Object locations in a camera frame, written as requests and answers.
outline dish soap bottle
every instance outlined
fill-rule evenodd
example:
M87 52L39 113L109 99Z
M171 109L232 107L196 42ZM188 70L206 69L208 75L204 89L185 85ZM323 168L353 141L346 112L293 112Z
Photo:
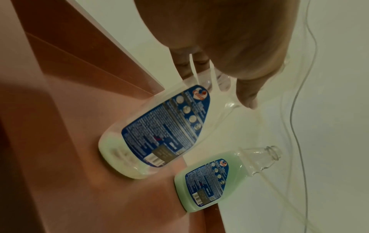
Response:
M214 71L204 71L217 83ZM209 136L240 106L231 88L212 92L195 77L154 96L139 111L113 124L99 140L104 159L118 172L135 179L157 173L163 166L185 154Z
M175 176L178 197L187 212L214 205L229 197L244 179L273 165L281 154L271 146L214 155Z

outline white wall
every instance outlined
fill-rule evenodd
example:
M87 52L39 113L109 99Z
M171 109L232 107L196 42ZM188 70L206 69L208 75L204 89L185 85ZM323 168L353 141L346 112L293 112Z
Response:
M77 1L165 88L180 81L169 51L152 37L132 0ZM367 9L369 3L363 0L312 0L309 13L319 52L296 103L294 126L305 161L309 219L322 232L369 230ZM237 109L185 160L192 164L239 146L276 144L286 155L265 174L283 193L289 190L290 201L304 213L301 163L282 123L288 120L291 97L302 78L299 71L306 72L314 49L311 40L302 43L300 26L290 47L291 63L264 87L259 109ZM303 225L283 208L260 176L247 180L219 206L227 233L303 232Z

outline cable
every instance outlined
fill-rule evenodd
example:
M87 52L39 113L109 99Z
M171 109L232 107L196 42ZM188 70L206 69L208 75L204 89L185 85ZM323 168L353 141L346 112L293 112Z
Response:
M297 147L299 149L301 166L302 166L302 169L303 169L304 186L305 186L305 218L306 219L308 219L308 214L309 214L308 192L307 192L308 191L308 185L307 185L307 182L306 182L306 173L305 173L305 166L304 166L303 154L301 152L301 146L300 146L299 140L297 139L297 135L295 133L295 129L293 128L292 120L293 120L293 110L295 108L296 100L297 100L297 98L298 98L298 96L300 94L300 91L301 91L302 87L305 84L305 81L307 80L308 76L310 75L310 71L312 70L312 68L314 66L315 59L316 59L317 53L318 53L318 43L317 43L316 38L315 38L314 34L312 33L311 28L310 28L310 26L308 24L308 14L309 14L310 3L311 3L311 0L309 0L308 5L306 7L305 26L306 26L309 34L311 35L312 39L314 40L314 44L315 44L314 56L313 56L313 59L311 61L310 67L309 67L309 69L308 69L308 71L306 73L306 76L304 77L304 79L303 79L303 81L302 81L299 89L297 90L297 93L296 93L294 99L293 99L292 106L291 106L291 111L290 111L290 115L289 115L289 124L291 126L291 130L292 130L293 136L294 136L294 138L296 140ZM307 232L307 228L308 228L307 221L305 221L304 233Z

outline transparent bottle neck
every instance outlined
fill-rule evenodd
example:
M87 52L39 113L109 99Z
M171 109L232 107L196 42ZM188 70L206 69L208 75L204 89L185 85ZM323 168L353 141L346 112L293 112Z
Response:
M270 168L278 161L282 152L277 146L260 147L254 149L239 149L238 156L250 175Z

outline bottle label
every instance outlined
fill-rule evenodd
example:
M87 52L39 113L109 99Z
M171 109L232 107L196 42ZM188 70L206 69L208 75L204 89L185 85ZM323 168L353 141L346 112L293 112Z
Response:
M197 206L213 202L223 195L229 166L224 159L205 164L186 174L186 184Z
M209 105L208 91L195 85L130 123L122 136L142 162L162 167L195 144Z

